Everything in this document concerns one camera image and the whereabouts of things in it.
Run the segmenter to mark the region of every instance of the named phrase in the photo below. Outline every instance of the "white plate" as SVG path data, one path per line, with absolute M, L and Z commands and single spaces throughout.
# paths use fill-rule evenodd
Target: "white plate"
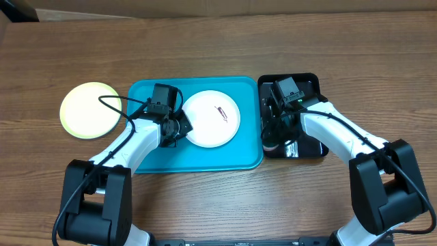
M 240 126 L 240 110 L 228 95 L 203 91 L 191 96 L 182 106 L 193 130 L 186 138 L 205 148 L 218 147 L 231 140 Z

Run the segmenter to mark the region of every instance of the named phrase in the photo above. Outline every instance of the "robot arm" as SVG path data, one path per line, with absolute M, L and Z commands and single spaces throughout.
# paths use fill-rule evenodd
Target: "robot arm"
M 311 111 L 331 113 L 333 116 L 341 118 L 357 130 L 362 136 L 368 138 L 368 140 L 378 148 L 383 148 L 384 143 L 387 142 L 385 139 L 376 137 L 367 131 L 364 131 L 349 119 L 342 116 L 330 102 L 319 102 L 307 107 L 307 109 Z M 306 132 L 307 135 L 321 141 L 346 164 L 348 164 L 349 160 L 355 158 L 359 153 L 369 154 L 375 151 L 368 145 L 363 144 L 354 133 L 333 119 L 312 113 L 302 113 L 300 115 L 300 122 L 303 131 Z
M 92 245 L 149 245 L 150 235 L 132 224 L 131 176 L 143 159 L 157 147 L 176 146 L 193 128 L 182 110 L 175 111 L 178 89 L 156 84 L 147 111 L 140 108 L 131 115 L 135 133 L 102 166 L 81 193 L 73 197 L 60 216 L 57 229 L 62 239 Z M 128 123 L 123 133 L 103 152 L 89 161 L 73 160 L 66 169 L 61 209 L 94 165 L 105 159 L 131 134 Z M 104 203 L 88 202 L 84 194 L 104 194 Z
M 271 87 L 271 96 L 271 106 L 280 114 L 276 115 L 277 118 L 281 118 L 292 129 L 301 127 L 307 135 L 332 150 L 350 169 L 355 216 L 347 225 L 333 233 L 332 245 L 368 246 L 386 231 L 427 212 L 427 206 L 417 190 L 400 175 L 385 184 L 380 178 L 380 174 L 384 172 L 394 173 L 386 156 L 381 156 L 385 154 L 410 177 L 427 199 L 414 152 L 405 141 L 400 139 L 389 143 L 364 131 L 342 116 L 325 97 L 304 95 L 291 78 L 275 81 Z M 379 150 L 365 144 L 356 133 L 338 120 L 352 127 Z
M 133 120 L 135 123 L 135 134 L 123 148 L 117 152 L 112 159 L 107 161 L 105 167 L 115 167 L 121 165 L 129 168 L 133 175 L 143 159 L 160 144 L 161 132 L 160 125 L 145 119 Z M 90 161 L 99 163 L 110 151 L 115 149 L 132 130 L 132 125 L 128 123 L 123 133 L 106 150 L 92 157 Z M 104 189 L 97 188 L 96 193 L 104 194 Z

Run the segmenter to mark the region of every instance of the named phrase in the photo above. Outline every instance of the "black tray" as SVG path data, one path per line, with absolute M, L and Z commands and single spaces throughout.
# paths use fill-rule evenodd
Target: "black tray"
M 264 104 L 263 98 L 268 98 L 270 96 L 270 86 L 274 81 L 283 80 L 289 77 L 293 78 L 299 90 L 303 91 L 305 95 L 320 94 L 319 79 L 312 73 L 269 74 L 261 76 L 258 79 L 258 94 L 262 127 L 266 125 L 266 118 L 270 117 L 270 110 L 268 106 Z M 263 151 L 265 156 L 272 159 L 314 159 L 326 156 L 329 149 L 317 139 L 303 134 L 294 143 L 288 145 L 284 143 L 274 150 L 266 150 L 266 148 L 263 148 Z

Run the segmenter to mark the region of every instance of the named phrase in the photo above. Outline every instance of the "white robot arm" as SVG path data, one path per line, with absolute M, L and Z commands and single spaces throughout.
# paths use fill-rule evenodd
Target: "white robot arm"
M 355 216 L 331 235 L 331 245 L 368 246 L 428 209 L 434 214 L 432 217 L 435 216 L 429 202 L 429 206 L 425 205 L 425 185 L 414 152 L 405 141 L 389 143 L 364 131 L 342 116 L 324 96 L 304 95 L 292 78 L 275 81 L 270 91 L 272 100 L 266 101 L 270 101 L 275 109 L 272 112 L 279 114 L 276 117 L 286 128 L 295 131 L 296 125 L 300 126 L 350 169 Z M 393 166 L 398 166 L 396 171 L 404 175 L 397 173 L 394 180 L 383 184 L 380 175 L 394 173 Z
M 385 139 L 376 137 L 367 131 L 364 131 L 349 119 L 342 116 L 330 102 L 319 102 L 307 109 L 311 111 L 331 113 L 333 116 L 341 118 L 380 149 L 384 147 L 384 143 L 388 142 Z M 300 122 L 303 131 L 306 132 L 306 134 L 321 141 L 346 164 L 349 164 L 349 160 L 354 159 L 360 153 L 370 154 L 375 152 L 373 148 L 363 144 L 363 141 L 349 131 L 344 125 L 332 118 L 312 113 L 302 113 Z M 397 226 L 400 226 L 400 224 L 393 226 L 391 229 L 394 229 Z M 340 228 L 337 232 L 338 241 L 342 246 L 368 246 L 378 240 L 380 236 L 381 235 L 374 235 L 366 231 L 356 216 L 354 216 L 348 224 Z

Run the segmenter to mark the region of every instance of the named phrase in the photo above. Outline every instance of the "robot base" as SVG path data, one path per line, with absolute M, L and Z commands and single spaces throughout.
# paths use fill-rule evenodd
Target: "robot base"
M 234 241 L 184 241 L 156 240 L 151 246 L 337 246 L 328 236 L 308 236 L 290 240 L 234 240 Z M 377 246 L 394 246 L 393 237 L 388 236 Z

